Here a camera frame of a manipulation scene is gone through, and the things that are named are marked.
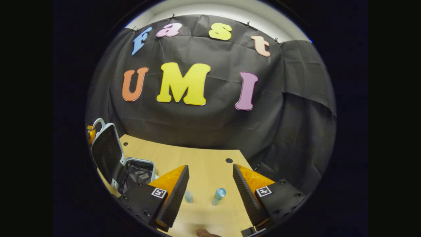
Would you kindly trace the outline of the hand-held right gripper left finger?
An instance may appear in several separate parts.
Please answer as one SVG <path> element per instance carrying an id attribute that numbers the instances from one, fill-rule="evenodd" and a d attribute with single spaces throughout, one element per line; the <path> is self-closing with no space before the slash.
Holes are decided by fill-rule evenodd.
<path id="1" fill-rule="evenodd" d="M 188 180 L 188 165 L 182 165 L 149 184 L 135 184 L 118 200 L 141 223 L 168 232 L 178 215 Z"/>

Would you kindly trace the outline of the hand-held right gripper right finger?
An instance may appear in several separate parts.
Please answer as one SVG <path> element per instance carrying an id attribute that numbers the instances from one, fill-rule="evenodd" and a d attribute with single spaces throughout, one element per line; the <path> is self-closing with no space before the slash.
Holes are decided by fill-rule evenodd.
<path id="1" fill-rule="evenodd" d="M 238 164 L 233 164 L 233 179 L 256 231 L 286 222 L 306 198 L 287 180 L 272 181 Z"/>

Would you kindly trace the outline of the light blue small suitcase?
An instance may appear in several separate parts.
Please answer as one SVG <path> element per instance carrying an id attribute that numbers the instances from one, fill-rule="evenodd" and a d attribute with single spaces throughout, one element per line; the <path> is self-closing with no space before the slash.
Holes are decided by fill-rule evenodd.
<path id="1" fill-rule="evenodd" d="M 123 195 L 135 185 L 149 184 L 158 179 L 154 162 L 125 155 L 113 123 L 105 123 L 98 118 L 89 130 L 94 131 L 98 125 L 101 128 L 90 142 L 91 154 L 112 193 Z"/>

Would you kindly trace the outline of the tall blue capped bottle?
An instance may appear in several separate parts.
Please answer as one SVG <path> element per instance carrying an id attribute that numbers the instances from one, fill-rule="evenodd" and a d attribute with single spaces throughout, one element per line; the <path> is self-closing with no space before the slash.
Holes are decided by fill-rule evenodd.
<path id="1" fill-rule="evenodd" d="M 217 206 L 220 203 L 220 201 L 222 201 L 222 199 L 225 197 L 226 194 L 227 194 L 227 191 L 224 188 L 218 188 L 215 191 L 211 204 L 213 206 Z"/>

